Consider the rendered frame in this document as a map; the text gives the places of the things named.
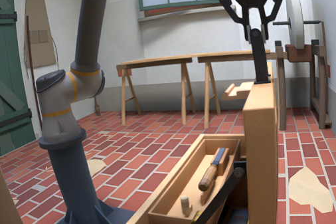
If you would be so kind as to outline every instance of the brick floor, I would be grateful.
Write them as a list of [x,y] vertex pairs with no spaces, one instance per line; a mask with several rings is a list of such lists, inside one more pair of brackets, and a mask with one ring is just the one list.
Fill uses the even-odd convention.
[[[316,112],[307,108],[287,109],[287,130],[279,131],[279,184],[277,224],[335,223],[335,210],[322,214],[310,205],[288,198],[288,181],[307,166],[330,191],[336,193],[336,137],[328,128],[319,130]],[[91,114],[78,121],[88,138],[83,141],[86,158],[105,161],[107,167],[94,176],[98,197],[108,205],[138,210],[159,182],[171,171],[199,134],[240,134],[241,110],[210,113],[204,129],[204,112],[127,112],[122,126],[120,112]],[[0,157],[11,194],[24,223],[53,224],[65,216],[66,206],[48,153],[37,141]]]

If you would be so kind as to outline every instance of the wooden handle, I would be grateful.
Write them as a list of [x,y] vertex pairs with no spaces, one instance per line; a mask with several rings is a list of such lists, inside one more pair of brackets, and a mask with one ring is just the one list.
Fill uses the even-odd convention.
[[211,182],[213,181],[216,175],[216,172],[217,172],[217,166],[211,164],[211,166],[205,172],[201,182],[199,182],[199,189],[201,191],[206,191],[209,188]]

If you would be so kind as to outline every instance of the wooden tray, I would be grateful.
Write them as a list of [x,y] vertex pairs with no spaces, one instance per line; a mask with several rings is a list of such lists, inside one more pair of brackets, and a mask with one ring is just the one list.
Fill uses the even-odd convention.
[[[240,160],[240,139],[244,140],[244,134],[200,135],[127,224],[190,224],[195,213],[207,208],[233,172],[233,162]],[[217,176],[205,205],[201,205],[201,191],[198,189],[198,184],[218,148],[229,149],[228,165],[224,174]],[[182,214],[180,201],[182,195],[187,195],[189,203],[193,205],[193,210],[188,217]],[[218,221],[222,207],[209,220],[209,224],[215,224]]]

